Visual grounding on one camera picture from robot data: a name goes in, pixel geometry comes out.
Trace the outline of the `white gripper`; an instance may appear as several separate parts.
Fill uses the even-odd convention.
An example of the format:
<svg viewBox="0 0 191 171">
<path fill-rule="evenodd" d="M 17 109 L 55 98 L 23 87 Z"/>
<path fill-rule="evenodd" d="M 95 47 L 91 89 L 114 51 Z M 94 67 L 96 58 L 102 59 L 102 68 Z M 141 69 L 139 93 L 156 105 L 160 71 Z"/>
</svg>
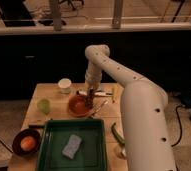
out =
<svg viewBox="0 0 191 171">
<path fill-rule="evenodd" d="M 100 69 L 87 69 L 85 73 L 85 83 L 89 89 L 97 90 L 102 79 Z"/>
</svg>

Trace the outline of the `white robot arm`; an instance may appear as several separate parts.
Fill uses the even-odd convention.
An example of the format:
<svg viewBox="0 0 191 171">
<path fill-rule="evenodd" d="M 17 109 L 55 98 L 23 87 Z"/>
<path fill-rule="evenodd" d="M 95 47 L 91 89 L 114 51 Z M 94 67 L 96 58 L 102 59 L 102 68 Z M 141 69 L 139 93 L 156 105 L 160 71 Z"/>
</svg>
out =
<svg viewBox="0 0 191 171">
<path fill-rule="evenodd" d="M 112 60 L 107 45 L 87 46 L 85 56 L 88 89 L 98 88 L 103 71 L 123 87 L 120 111 L 128 171 L 176 171 L 165 119 L 165 90 Z"/>
</svg>

